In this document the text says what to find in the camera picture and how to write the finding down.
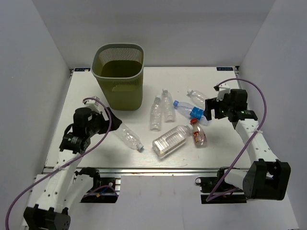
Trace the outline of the small clear bottle white cap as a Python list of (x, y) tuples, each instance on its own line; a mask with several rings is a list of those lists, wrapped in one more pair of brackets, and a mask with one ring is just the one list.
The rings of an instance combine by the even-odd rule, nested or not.
[(191, 98), (192, 102), (195, 103), (199, 108), (205, 108), (206, 97), (203, 93), (197, 90), (187, 90), (187, 96)]

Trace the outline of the clear crushed bottle blue cap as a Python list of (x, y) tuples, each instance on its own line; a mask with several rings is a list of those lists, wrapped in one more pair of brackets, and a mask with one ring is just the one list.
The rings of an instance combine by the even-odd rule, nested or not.
[(142, 152), (144, 145), (140, 138), (124, 123), (114, 133), (127, 147)]

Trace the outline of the blue label water bottle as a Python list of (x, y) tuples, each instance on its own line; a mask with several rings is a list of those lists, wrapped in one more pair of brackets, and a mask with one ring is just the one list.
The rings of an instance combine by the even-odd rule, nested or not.
[(174, 108), (184, 117), (189, 119), (197, 119), (198, 122), (203, 126), (209, 126), (210, 121), (204, 116), (204, 111), (198, 107), (195, 107), (189, 103), (174, 101)]

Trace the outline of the red cap small bottle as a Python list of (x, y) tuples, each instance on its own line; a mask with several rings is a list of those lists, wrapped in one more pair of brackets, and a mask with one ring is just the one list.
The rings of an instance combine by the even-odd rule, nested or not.
[(193, 138), (194, 138), (194, 143), (197, 148), (204, 148), (207, 145), (207, 138), (206, 135), (200, 126), (198, 120), (196, 118), (192, 119), (190, 121), (190, 124), (192, 125), (193, 131)]

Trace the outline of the large square clear bottle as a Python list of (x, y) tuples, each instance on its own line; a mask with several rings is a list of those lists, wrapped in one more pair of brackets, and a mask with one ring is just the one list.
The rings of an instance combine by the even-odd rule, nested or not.
[(159, 158), (183, 145), (192, 133), (192, 125), (178, 125), (152, 141), (152, 148)]

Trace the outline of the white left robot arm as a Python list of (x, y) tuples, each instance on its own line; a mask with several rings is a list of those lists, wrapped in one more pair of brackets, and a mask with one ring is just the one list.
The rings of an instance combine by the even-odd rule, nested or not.
[(31, 230), (67, 230), (71, 223), (72, 205), (82, 200), (88, 191), (101, 187), (98, 170), (85, 167), (76, 170), (91, 144), (94, 135), (106, 135), (117, 130), (122, 121), (110, 108), (105, 108), (109, 120), (97, 109), (82, 107), (75, 110), (73, 123), (64, 131), (57, 163), (47, 185), (33, 207), (24, 211), (24, 219)]

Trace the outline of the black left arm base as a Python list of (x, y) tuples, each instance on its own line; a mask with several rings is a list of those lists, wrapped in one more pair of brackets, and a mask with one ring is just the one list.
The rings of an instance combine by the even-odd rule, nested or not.
[(115, 177), (101, 177), (99, 170), (91, 167), (75, 171), (75, 176), (79, 175), (88, 175), (93, 181), (90, 183), (93, 185), (92, 188), (83, 196), (81, 203), (114, 204), (117, 202), (118, 191)]

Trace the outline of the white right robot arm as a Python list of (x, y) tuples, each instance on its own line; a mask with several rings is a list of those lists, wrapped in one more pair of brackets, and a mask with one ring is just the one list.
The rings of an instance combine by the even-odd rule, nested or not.
[(246, 90), (216, 86), (217, 97), (205, 101), (204, 115), (208, 120), (228, 118), (245, 144), (241, 152), (248, 153), (251, 166), (247, 172), (236, 169), (234, 163), (221, 168), (216, 185), (207, 197), (211, 201), (237, 189), (247, 199), (283, 200), (285, 197), (291, 167), (280, 161), (268, 146), (261, 124), (254, 111), (248, 110)]

